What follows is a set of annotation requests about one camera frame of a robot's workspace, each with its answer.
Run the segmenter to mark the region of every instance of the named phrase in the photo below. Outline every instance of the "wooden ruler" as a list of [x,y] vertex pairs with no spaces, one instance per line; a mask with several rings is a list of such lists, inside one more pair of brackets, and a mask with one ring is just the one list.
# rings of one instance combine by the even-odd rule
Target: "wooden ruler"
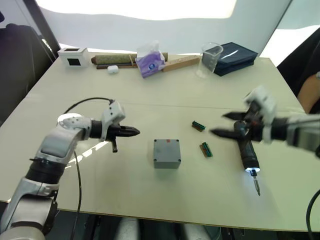
[[197,64],[199,60],[200,60],[200,56],[193,55],[193,56],[186,56],[186,57],[171,60],[171,61],[166,61],[165,67],[162,69],[162,71],[168,72],[171,70],[191,66],[191,65]]

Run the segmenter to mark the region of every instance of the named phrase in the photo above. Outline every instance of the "person's arm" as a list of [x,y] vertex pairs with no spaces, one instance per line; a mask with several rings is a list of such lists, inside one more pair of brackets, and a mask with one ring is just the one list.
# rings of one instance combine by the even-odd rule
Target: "person's arm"
[[320,98],[320,72],[308,77],[298,94],[298,100],[306,113]]

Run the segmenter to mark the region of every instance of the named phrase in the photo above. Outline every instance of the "robotic arm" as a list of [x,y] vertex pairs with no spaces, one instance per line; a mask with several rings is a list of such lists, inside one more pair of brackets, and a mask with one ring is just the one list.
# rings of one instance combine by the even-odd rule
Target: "robotic arm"
[[286,141],[289,146],[314,152],[320,158],[320,114],[277,118],[276,102],[262,86],[249,93],[244,102],[249,106],[247,112],[232,111],[223,116],[244,121],[245,134],[222,128],[212,129],[211,132],[234,140],[263,140],[268,144],[272,140]]
[[44,240],[57,211],[59,180],[78,141],[88,138],[110,141],[118,151],[116,137],[131,137],[140,132],[120,126],[125,112],[113,101],[103,112],[101,121],[88,117],[71,117],[60,121],[44,138],[29,171],[23,177],[7,205],[0,222],[0,240]]

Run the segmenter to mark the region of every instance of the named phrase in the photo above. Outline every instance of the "screwdriver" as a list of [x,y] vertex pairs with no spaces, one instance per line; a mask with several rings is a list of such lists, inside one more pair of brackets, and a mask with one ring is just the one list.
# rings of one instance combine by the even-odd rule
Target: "screwdriver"
[[[233,128],[235,132],[239,132],[243,134],[243,136],[246,134],[246,125],[242,121],[236,121],[233,125]],[[260,187],[257,180],[257,172],[260,171],[260,166],[254,147],[252,146],[250,140],[238,139],[237,142],[244,170],[247,173],[250,173],[250,175],[253,177],[255,189],[260,196]]]

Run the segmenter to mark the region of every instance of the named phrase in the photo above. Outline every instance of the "white wall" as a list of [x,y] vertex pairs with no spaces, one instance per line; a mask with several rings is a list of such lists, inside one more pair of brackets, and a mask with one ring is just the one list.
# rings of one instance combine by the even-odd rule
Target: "white wall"
[[[123,3],[124,12],[134,13],[137,9],[141,10],[145,7],[133,1],[137,9],[132,6],[127,9],[125,2]],[[220,44],[236,42],[261,53],[289,2],[290,0],[237,0],[233,13],[228,18],[171,20],[146,20],[115,14],[58,11],[58,7],[63,9],[63,4],[51,9],[41,8],[41,10],[58,42],[70,46],[135,51],[137,47],[147,42],[159,40],[162,51],[183,54],[198,53],[205,42]],[[161,1],[153,1],[151,6],[156,8],[159,3]],[[199,1],[181,1],[178,5],[168,4],[167,8],[178,6],[175,11],[180,12],[190,8],[186,6],[187,4],[196,5],[197,3]]]
[[320,0],[292,0],[261,57],[270,58],[274,65],[279,65],[318,28]]
[[4,16],[4,21],[0,22],[1,29],[5,28],[8,24],[26,25],[33,27],[40,34],[37,25],[22,0],[0,0],[0,12]]

